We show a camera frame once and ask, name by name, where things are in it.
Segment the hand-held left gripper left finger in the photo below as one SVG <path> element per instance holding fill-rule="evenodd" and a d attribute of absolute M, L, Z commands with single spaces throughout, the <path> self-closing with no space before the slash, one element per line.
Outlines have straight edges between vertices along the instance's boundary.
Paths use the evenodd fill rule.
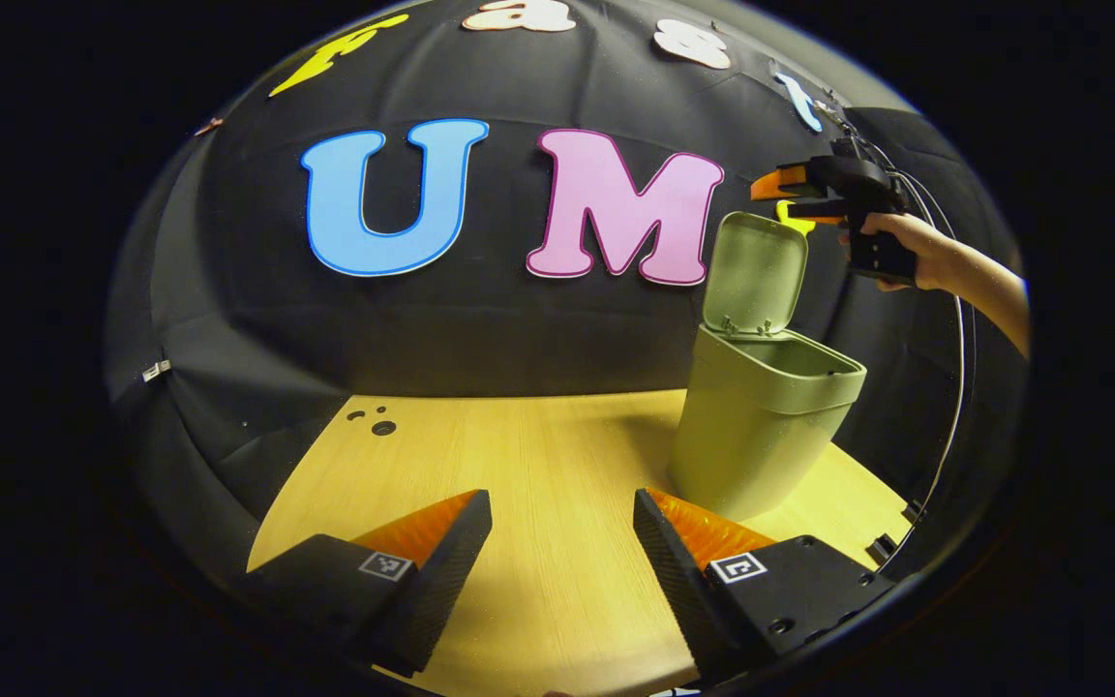
<path fill-rule="evenodd" d="M 428 666 L 492 524 L 488 491 L 473 488 L 350 541 L 310 535 L 248 572 L 243 588 L 320 649 L 411 678 Z"/>

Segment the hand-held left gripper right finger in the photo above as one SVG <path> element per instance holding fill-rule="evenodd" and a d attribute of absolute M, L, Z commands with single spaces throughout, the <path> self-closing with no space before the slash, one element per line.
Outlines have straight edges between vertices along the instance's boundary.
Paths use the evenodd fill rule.
<path fill-rule="evenodd" d="M 815 535 L 774 541 L 653 487 L 632 522 L 702 683 L 814 643 L 895 585 Z"/>

